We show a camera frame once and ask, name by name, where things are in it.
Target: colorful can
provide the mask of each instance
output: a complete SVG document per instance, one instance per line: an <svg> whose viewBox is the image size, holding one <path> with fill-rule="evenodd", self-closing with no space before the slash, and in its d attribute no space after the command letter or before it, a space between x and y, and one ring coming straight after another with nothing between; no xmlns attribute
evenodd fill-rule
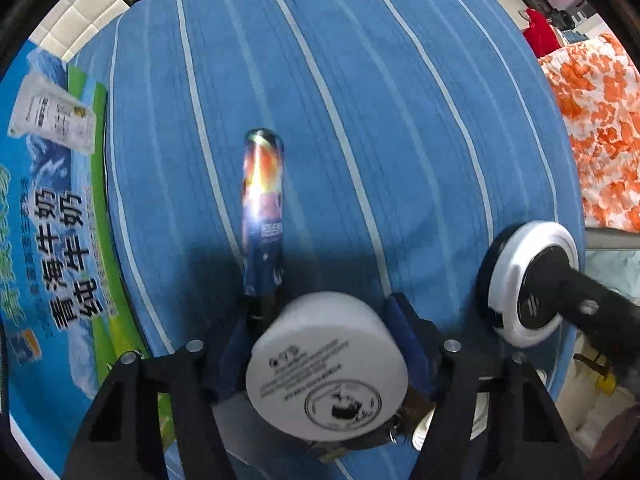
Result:
<svg viewBox="0 0 640 480"><path fill-rule="evenodd" d="M275 133L256 128L244 139L242 249L244 293L272 296L282 282L284 150Z"/></svg>

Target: bedsheet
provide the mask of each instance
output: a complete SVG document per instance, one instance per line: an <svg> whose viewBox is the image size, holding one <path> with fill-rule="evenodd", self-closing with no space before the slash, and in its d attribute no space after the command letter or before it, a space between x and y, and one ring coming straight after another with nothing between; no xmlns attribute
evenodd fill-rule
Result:
<svg viewBox="0 0 640 480"><path fill-rule="evenodd" d="M504 354L473 299L494 237L556 220L584 260L562 117L495 0L144 0L72 63L110 88L109 210L154 354L236 304L242 140L256 126L284 140L289 298L339 290L379 308L401 291L447 335ZM562 326L529 352L554 396L574 336ZM274 461L266 476L234 466L402 479L415 457L405 445Z"/></svg>

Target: red cloth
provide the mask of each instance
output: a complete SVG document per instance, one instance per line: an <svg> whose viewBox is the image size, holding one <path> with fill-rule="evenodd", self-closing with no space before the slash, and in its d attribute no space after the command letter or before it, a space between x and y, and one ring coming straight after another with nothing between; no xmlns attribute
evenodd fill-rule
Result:
<svg viewBox="0 0 640 480"><path fill-rule="evenodd" d="M529 28L523 31L524 39L536 57L545 57L560 48L560 43L546 18L533 9L527 9Z"/></svg>

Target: white container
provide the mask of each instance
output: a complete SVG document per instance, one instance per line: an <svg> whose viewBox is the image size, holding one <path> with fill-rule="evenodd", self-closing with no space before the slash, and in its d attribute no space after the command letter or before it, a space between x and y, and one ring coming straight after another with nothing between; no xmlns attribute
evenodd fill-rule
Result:
<svg viewBox="0 0 640 480"><path fill-rule="evenodd" d="M26 133L91 155L95 149L95 113L39 73L27 74L20 85L7 135Z"/></svg>
<svg viewBox="0 0 640 480"><path fill-rule="evenodd" d="M339 292L292 301L254 345L246 390L272 426L336 442L374 430L408 386L404 358L366 303Z"/></svg>

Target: yellow object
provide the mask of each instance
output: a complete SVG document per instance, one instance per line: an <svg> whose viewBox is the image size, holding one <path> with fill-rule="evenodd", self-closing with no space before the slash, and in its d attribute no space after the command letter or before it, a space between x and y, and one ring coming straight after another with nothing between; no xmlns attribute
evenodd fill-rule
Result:
<svg viewBox="0 0 640 480"><path fill-rule="evenodd" d="M596 380L596 388L609 397L615 391L616 386L618 386L618 383L611 372L609 372L606 377L598 376Z"/></svg>

